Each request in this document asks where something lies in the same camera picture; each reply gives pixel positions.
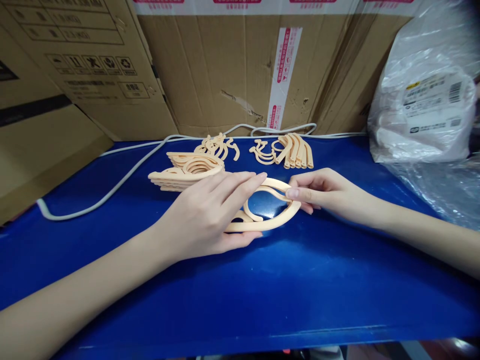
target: cardboard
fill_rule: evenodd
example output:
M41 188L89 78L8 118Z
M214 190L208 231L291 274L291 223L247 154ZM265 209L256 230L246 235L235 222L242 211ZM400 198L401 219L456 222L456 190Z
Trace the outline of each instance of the cardboard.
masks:
M0 127L0 224L112 144L73 104Z
M290 83L273 124L308 123L356 3L135 0L135 9L179 132L203 137L240 123L271 124L285 29L301 35L291 72L282 65Z
M63 94L2 26L0 49L0 109Z
M151 139L152 128L155 139L177 133L127 0L0 3L2 26L113 138Z
M430 0L361 1L312 120L314 135L359 132L397 32L430 6Z

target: plastic bag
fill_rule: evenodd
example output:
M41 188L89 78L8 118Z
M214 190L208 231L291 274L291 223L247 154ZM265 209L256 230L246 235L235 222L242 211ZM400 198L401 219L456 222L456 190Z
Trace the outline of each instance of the plastic bag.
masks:
M368 116L377 163L465 159L480 72L477 12L438 1L397 34Z
M447 163L383 165L444 220L480 231L480 155Z

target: fingernail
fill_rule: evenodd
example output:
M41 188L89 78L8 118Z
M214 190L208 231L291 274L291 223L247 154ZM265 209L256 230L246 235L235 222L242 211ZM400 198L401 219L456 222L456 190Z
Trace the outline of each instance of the fingernail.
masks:
M288 189L285 193L286 197L292 200L295 200L299 197L299 191L297 189Z

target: white cable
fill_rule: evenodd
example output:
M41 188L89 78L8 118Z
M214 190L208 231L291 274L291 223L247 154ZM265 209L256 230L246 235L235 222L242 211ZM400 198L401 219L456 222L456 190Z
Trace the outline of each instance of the white cable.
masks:
M317 124L315 123L308 123L305 125L300 125L297 127L289 128L286 130L275 130L271 129L268 127L255 127L252 125L248 124L238 124L234 127L232 127L230 130L224 132L224 135L228 135L232 131L235 131L238 128L249 128L251 129L250 136L233 136L234 139L251 139L251 138L277 138L278 135L263 135L263 136L254 136L256 132L261 132L264 134L284 134L284 133L292 133L297 130L305 129L305 128L310 128L311 129L306 133L306 134L300 134L300 136L305 137L305 138L314 138L314 139L341 139L341 138L348 138L352 136L364 136L366 135L365 132L343 132L343 133L338 133L338 134L330 134L330 135L311 135L311 133L317 128ZM101 198L100 201L95 203L94 205L81 210L77 211L68 215L61 215L61 216L56 216L52 215L49 211L49 208L47 207L47 204L45 201L40 198L36 201L38 207L40 208L41 214L48 220L52 221L62 221L62 220L70 220L77 218L79 216L85 215L87 213L92 212L95 209L98 209L100 206L105 204L108 199L112 197L113 194L129 179L130 176L142 165L149 157L151 157L153 154L155 154L163 145L166 143L170 142L176 142L176 141L181 141L181 140L202 140L202 137L193 137L193 136L186 136L186 135L169 135L167 136L164 140L161 141L152 141L152 142L147 142L139 145L133 145L133 146L127 146L127 147L122 147L119 149L115 150L110 150L106 151L103 154L101 154L99 157L103 157L106 155L126 151L126 150L132 150L132 149L138 149L138 148L143 148L146 146L152 146L152 145L157 145L154 149L152 149L148 154L146 154L144 157L140 159L139 162L137 162L129 172L125 174L125 176L104 196Z

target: wrist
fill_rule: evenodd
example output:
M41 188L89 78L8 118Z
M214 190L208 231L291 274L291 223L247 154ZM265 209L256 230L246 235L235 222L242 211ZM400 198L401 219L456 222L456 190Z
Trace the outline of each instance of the wrist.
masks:
M143 256L145 261L163 270L178 262L179 259L174 253L172 246L168 244L169 242L167 240L169 239L169 235L165 232L158 231L158 229L155 228L156 225L157 224L154 224L148 227L130 239L129 242L132 243L135 251Z

